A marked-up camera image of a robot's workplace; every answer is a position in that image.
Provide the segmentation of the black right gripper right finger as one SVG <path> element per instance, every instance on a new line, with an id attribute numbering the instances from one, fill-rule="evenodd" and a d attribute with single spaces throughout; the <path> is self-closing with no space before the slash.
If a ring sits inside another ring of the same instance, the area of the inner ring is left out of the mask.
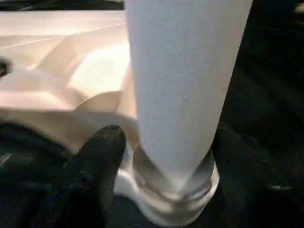
<path id="1" fill-rule="evenodd" d="M 302 228 L 304 164 L 276 158 L 256 139 L 218 128 L 212 152 L 226 202 L 227 224 L 237 228 Z"/>

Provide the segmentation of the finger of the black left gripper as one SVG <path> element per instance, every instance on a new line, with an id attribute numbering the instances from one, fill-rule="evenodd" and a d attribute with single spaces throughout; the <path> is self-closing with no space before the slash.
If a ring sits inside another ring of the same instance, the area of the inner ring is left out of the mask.
<path id="1" fill-rule="evenodd" d="M 13 62 L 10 59 L 0 57 L 0 76 L 5 76 L 12 72 Z"/>

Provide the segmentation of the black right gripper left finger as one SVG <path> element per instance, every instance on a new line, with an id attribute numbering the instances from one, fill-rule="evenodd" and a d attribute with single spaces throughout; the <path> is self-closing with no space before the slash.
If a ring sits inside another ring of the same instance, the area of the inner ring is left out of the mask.
<path id="1" fill-rule="evenodd" d="M 105 228 L 126 137 L 118 125 L 98 130 L 56 177 L 46 206 L 48 228 Z"/>

